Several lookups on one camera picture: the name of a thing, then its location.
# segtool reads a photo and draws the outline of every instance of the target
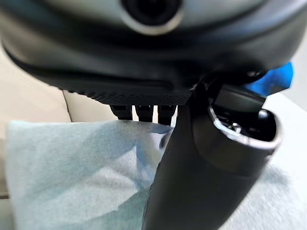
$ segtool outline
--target black plastic housing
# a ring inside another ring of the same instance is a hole
[[[0,33],[16,64],[50,85],[105,104],[176,105],[212,72],[287,63],[306,12],[305,0],[268,0],[227,22],[148,37],[42,1],[0,0]]]

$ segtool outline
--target black handle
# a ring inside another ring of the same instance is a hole
[[[273,151],[230,139],[199,106],[181,108],[150,190],[142,229],[217,230]]]

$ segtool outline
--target white surface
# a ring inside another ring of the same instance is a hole
[[[0,230],[14,230],[14,219],[11,202],[0,200]]]
[[[287,98],[307,111],[307,34],[293,57],[294,80],[290,89],[283,92]]]

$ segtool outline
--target black device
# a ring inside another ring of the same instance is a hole
[[[306,22],[306,0],[0,0],[3,46],[34,77],[119,119],[134,105],[151,122],[157,105],[169,125],[178,106],[144,230],[216,230],[236,209],[281,142],[251,85],[285,67]]]

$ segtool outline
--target beige wall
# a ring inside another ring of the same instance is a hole
[[[0,49],[0,195],[4,184],[5,127],[11,120],[70,122],[62,91],[16,67]]]

